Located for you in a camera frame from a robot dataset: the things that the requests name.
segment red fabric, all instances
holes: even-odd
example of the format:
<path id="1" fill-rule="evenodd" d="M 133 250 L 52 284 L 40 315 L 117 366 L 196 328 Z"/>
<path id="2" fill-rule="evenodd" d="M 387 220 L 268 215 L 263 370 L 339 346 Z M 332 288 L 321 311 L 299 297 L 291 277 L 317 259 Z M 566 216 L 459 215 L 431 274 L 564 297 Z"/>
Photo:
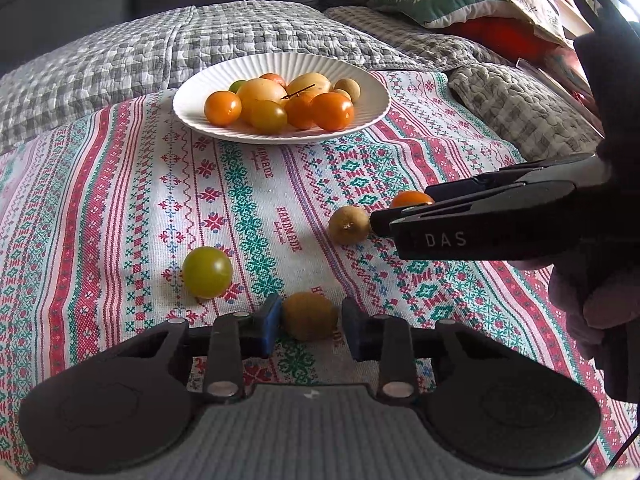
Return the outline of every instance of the red fabric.
<path id="1" fill-rule="evenodd" d="M 465 23 L 454 23 L 440 32 L 476 41 L 514 63 L 522 58 L 541 64 L 545 54 L 558 47 L 551 41 L 537 37 L 529 23 L 514 18 L 476 18 Z"/>

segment fluted plate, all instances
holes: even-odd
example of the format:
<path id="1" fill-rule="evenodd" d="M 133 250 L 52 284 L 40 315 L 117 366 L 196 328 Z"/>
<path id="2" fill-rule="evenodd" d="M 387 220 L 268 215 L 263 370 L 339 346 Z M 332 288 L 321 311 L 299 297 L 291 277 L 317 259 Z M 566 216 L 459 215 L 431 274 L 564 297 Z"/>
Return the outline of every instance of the fluted plate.
<path id="1" fill-rule="evenodd" d="M 241 121 L 225 128 L 207 121 L 204 102 L 211 93 L 227 90 L 239 79 L 253 79 L 267 72 L 279 74 L 287 82 L 308 72 L 319 72 L 332 83 L 342 78 L 356 80 L 362 93 L 354 105 L 353 123 L 339 132 L 326 132 L 318 127 L 301 131 L 287 125 L 277 135 L 261 135 Z M 174 96 L 174 112 L 190 128 L 217 139 L 248 144 L 308 144 L 335 139 L 378 122 L 389 110 L 389 105 L 385 86 L 368 72 L 337 59 L 297 52 L 268 52 L 223 61 L 187 79 Z"/>

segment black cable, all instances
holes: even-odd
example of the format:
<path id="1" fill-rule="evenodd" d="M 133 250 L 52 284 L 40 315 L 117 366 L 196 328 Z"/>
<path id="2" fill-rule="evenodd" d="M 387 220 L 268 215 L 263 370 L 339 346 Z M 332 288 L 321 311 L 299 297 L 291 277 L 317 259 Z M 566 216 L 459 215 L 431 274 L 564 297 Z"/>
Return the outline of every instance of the black cable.
<path id="1" fill-rule="evenodd" d="M 609 462 L 609 465 L 607 465 L 607 471 L 609 469 L 612 469 L 613 466 L 616 465 L 616 462 L 620 460 L 620 457 L 624 455 L 625 451 L 629 448 L 629 446 L 631 446 L 632 442 L 638 437 L 639 434 L 640 434 L 640 426 L 636 426 L 636 429 L 634 430 L 634 432 L 629 435 L 629 438 L 625 440 L 625 443 L 618 450 L 615 456 L 611 459 L 611 462 Z"/>

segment striped fabric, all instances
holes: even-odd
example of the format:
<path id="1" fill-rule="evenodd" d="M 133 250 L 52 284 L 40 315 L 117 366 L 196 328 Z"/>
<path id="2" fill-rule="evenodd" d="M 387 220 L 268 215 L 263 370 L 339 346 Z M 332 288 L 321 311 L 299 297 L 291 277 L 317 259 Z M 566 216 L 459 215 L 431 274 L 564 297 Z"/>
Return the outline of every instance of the striped fabric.
<path id="1" fill-rule="evenodd" d="M 567 339 L 547 301 L 548 269 L 406 262 L 392 241 L 374 237 L 348 248 L 329 242 L 339 206 L 371 211 L 400 190 L 522 160 L 452 99 L 443 74 L 374 74 L 392 95 L 386 118 L 322 144 L 213 141 L 177 120 L 174 92 L 165 91 L 0 157 L 0 459 L 30 468 L 17 412 L 45 378 L 170 317 L 210 324 L 271 292 L 315 290 L 335 304 L 350 294 L 370 313 L 415 326 L 455 318 L 580 381 L 602 406 L 589 467 L 603 471 L 634 413 L 604 396 L 600 375 Z M 224 296 L 203 303 L 180 278 L 182 260 L 201 245 L 221 248 L 235 268 Z M 202 369 L 197 360 L 191 388 Z M 249 360 L 244 372 L 248 383 L 374 383 L 376 369 L 354 363 L 336 332 L 309 345 L 285 337 L 273 358 Z M 418 370 L 421 386 L 433 386 L 428 362 Z"/>

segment green tomato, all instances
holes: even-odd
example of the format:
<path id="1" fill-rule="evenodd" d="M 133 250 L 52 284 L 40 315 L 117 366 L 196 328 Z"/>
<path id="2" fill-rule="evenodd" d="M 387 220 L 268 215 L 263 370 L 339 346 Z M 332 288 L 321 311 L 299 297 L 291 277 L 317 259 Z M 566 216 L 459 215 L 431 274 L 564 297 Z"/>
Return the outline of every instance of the green tomato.
<path id="1" fill-rule="evenodd" d="M 215 247 L 198 247 L 187 254 L 182 264 L 184 286 L 196 298 L 210 300 L 231 285 L 234 268 L 225 253 Z"/>
<path id="2" fill-rule="evenodd" d="M 244 84 L 246 83 L 246 81 L 244 79 L 239 79 L 238 81 L 234 81 L 233 83 L 231 83 L 231 86 L 229 87 L 229 91 L 233 92 L 234 94 L 238 92 L 238 89 Z"/>
<path id="3" fill-rule="evenodd" d="M 273 101 L 256 101 L 251 106 L 251 124 L 262 134 L 277 134 L 287 126 L 287 113 Z"/>

